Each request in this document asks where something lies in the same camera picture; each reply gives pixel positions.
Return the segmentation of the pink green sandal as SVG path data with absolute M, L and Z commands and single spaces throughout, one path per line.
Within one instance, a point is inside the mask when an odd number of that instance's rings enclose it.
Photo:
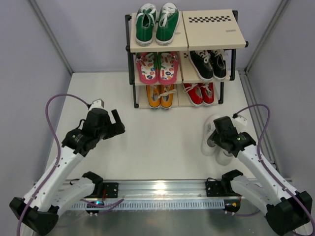
M 146 85 L 153 85 L 157 83 L 157 54 L 154 52 L 137 53 L 136 67 L 138 71 L 139 80 Z
M 161 85 L 171 85 L 177 81 L 179 57 L 177 52 L 158 52 L 158 82 Z

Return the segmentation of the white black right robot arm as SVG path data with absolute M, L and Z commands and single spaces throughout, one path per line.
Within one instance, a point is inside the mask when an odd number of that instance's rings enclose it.
M 228 116 L 212 119 L 211 131 L 209 140 L 242 162 L 259 183 L 256 185 L 240 171 L 233 170 L 222 177 L 222 193 L 236 193 L 248 199 L 264 214 L 270 228 L 279 236 L 310 223 L 312 197 L 284 179 L 247 132 L 238 132 Z

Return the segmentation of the orange canvas sneaker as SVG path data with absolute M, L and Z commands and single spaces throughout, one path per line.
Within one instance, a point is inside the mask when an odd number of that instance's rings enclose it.
M 151 109 L 158 109 L 160 102 L 160 85 L 146 85 L 148 105 Z
M 164 109 L 170 109 L 173 104 L 173 97 L 174 94 L 177 93 L 177 90 L 175 89 L 175 85 L 161 85 L 161 94 L 160 97 L 160 103 L 162 108 Z

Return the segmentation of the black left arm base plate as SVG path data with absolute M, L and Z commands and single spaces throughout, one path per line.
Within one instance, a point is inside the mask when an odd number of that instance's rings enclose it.
M 118 197 L 119 183 L 118 182 L 103 182 L 100 185 L 98 198 L 100 199 L 115 199 Z

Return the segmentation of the white leather sneaker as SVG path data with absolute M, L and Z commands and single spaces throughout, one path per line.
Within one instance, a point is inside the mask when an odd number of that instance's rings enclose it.
M 212 115 L 207 118 L 204 123 L 203 139 L 201 143 L 201 152 L 205 156 L 212 156 L 216 152 L 218 146 L 210 140 L 210 136 L 216 130 L 214 120 L 220 118 L 219 115 Z
M 216 156 L 216 162 L 222 166 L 227 166 L 231 163 L 233 158 L 233 154 L 221 148 Z

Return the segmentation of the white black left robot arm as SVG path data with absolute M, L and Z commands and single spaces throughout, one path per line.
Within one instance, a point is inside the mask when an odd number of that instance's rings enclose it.
M 103 178 L 87 172 L 71 187 L 59 192 L 73 169 L 96 147 L 101 140 L 113 138 L 125 132 L 117 110 L 112 111 L 114 122 L 103 108 L 91 108 L 82 128 L 69 131 L 60 148 L 60 154 L 36 185 L 22 198 L 15 197 L 9 207 L 23 224 L 40 236 L 49 234 L 59 217 L 77 201 L 103 192 Z

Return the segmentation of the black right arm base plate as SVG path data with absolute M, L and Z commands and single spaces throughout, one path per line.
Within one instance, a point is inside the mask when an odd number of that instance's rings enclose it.
M 237 193 L 233 192 L 226 181 L 221 179 L 207 178 L 205 181 L 207 197 L 236 197 Z

